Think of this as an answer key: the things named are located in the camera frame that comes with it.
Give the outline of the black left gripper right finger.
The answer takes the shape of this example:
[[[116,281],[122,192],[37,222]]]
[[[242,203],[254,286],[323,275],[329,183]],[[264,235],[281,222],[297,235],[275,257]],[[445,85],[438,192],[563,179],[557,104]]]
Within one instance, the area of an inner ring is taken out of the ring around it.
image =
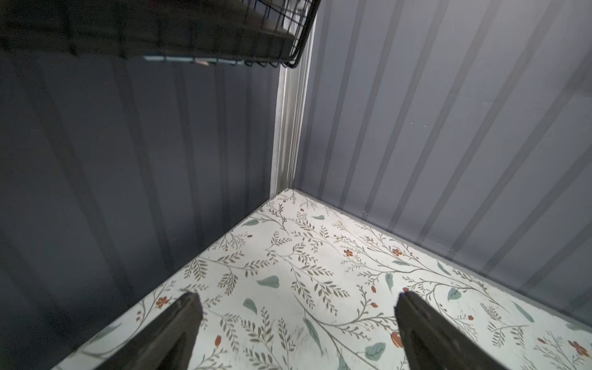
[[[505,369],[418,294],[400,293],[394,312],[411,370]]]

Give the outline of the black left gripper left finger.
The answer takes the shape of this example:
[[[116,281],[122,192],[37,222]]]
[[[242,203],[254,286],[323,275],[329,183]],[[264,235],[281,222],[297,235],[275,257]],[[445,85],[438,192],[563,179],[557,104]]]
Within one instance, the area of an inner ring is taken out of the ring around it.
[[[203,308],[197,293],[185,293],[99,369],[187,369]]]

